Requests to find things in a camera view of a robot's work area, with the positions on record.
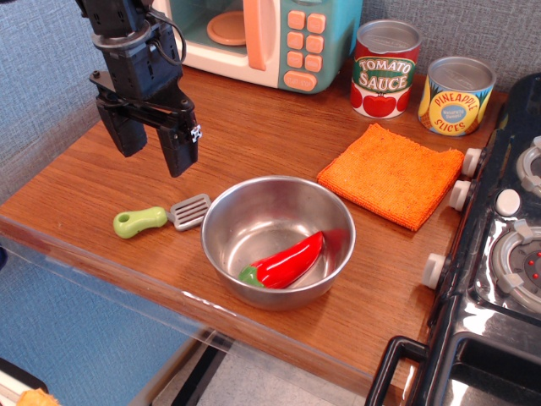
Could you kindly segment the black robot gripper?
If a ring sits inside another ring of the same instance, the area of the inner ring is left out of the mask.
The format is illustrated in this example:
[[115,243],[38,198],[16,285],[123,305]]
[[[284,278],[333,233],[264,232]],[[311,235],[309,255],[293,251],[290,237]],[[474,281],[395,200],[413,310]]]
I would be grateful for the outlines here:
[[[134,105],[184,114],[187,131],[165,127],[157,130],[170,175],[176,178],[198,161],[201,128],[194,118],[194,104],[180,89],[185,52],[176,43],[178,28],[162,20],[146,20],[125,37],[94,34],[92,41],[106,60],[108,79],[101,86]],[[126,105],[98,97],[96,106],[114,145],[125,157],[147,143],[144,125],[128,115]]]

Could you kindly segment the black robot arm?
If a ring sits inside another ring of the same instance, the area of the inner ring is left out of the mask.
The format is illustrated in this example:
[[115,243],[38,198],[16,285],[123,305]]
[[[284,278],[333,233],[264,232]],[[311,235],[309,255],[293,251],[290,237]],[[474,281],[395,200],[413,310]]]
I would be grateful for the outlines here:
[[174,178],[198,160],[201,129],[194,103],[179,88],[185,59],[178,26],[150,1],[80,1],[94,31],[92,41],[107,68],[90,81],[96,106],[117,149],[129,157],[156,129],[168,171]]

